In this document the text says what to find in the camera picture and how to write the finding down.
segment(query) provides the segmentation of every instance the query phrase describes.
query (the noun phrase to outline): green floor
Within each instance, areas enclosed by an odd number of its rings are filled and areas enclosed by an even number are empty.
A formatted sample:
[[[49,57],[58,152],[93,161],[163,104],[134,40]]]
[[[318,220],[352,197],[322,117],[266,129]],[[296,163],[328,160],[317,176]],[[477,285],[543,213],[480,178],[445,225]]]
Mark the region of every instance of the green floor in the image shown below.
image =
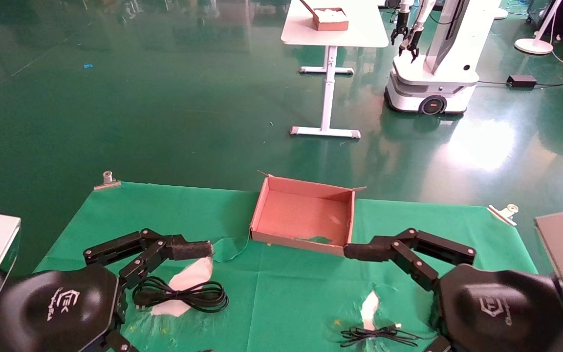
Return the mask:
[[[563,211],[563,87],[480,87],[462,120],[436,126],[384,106],[395,47],[347,47],[340,62],[357,73],[337,77],[332,125],[362,139],[291,137],[292,125],[320,122],[323,79],[297,69],[321,63],[323,49],[281,43],[285,2],[139,0],[134,18],[122,2],[0,5],[0,207],[22,217],[19,272],[40,261],[106,169],[240,190],[259,189],[263,170],[367,186],[362,198],[515,203],[540,261],[532,218]],[[518,16],[496,22],[482,79],[563,82],[552,56],[513,49],[531,33]]]

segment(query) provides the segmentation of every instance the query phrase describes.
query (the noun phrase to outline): cardboard box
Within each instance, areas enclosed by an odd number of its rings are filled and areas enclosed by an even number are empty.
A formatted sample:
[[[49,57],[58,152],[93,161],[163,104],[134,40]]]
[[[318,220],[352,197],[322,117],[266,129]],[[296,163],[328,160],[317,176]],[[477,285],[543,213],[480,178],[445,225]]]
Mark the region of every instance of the cardboard box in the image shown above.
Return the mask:
[[[342,256],[351,241],[357,190],[266,175],[252,238]]]
[[[346,16],[346,13],[340,7],[315,7],[315,8],[313,8],[310,5],[308,5],[308,3],[305,2],[304,0],[301,0],[301,2],[312,13],[312,22],[314,22],[314,26],[316,27],[317,31],[346,31],[347,29],[349,29],[349,21],[348,20],[346,20],[344,22],[324,22],[324,19],[320,18],[319,15],[316,12],[317,10],[320,10],[320,11],[324,11],[324,10],[340,11]]]

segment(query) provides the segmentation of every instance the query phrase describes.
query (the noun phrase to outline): white table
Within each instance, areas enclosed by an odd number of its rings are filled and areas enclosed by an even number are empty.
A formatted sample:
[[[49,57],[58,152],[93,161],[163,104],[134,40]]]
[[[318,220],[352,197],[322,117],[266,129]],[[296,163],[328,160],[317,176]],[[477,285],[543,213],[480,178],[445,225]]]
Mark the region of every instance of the white table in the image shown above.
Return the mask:
[[[317,31],[312,15],[299,0],[292,0],[288,17],[281,33],[281,41],[288,45],[325,46],[323,67],[301,67],[299,72],[325,73],[325,96],[321,127],[293,127],[291,134],[315,134],[360,138],[358,130],[330,129],[336,73],[353,74],[353,69],[336,67],[339,46],[385,47],[388,35],[374,0],[308,0],[312,7],[341,7],[349,18],[346,31]]]

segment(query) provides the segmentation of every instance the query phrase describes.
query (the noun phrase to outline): logo on robot base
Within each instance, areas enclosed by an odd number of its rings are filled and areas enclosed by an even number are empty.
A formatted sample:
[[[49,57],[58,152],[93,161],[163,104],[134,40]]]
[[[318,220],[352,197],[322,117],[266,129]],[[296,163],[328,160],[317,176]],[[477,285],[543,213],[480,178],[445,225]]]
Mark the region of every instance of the logo on robot base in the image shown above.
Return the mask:
[[[61,287],[57,289],[51,297],[51,302],[49,302],[49,312],[47,312],[47,321],[53,319],[53,314],[56,311],[56,308],[60,308],[60,313],[69,312],[69,306],[74,306],[78,302],[78,297],[80,296],[79,292],[72,289],[62,292],[63,289],[65,288]]]
[[[501,301],[497,298],[480,298],[479,303],[481,304],[481,311],[492,318],[496,318],[499,314],[505,312],[505,324],[508,326],[512,325],[510,306],[507,304],[505,299]]]

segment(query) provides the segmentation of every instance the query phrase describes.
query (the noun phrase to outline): power adapter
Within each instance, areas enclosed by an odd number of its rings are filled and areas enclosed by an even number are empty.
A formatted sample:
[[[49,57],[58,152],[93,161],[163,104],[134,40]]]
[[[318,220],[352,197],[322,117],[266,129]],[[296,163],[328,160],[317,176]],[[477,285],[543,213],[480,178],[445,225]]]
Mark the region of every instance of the power adapter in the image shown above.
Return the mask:
[[[534,76],[512,74],[507,78],[507,84],[512,88],[534,88],[538,84],[538,81]]]

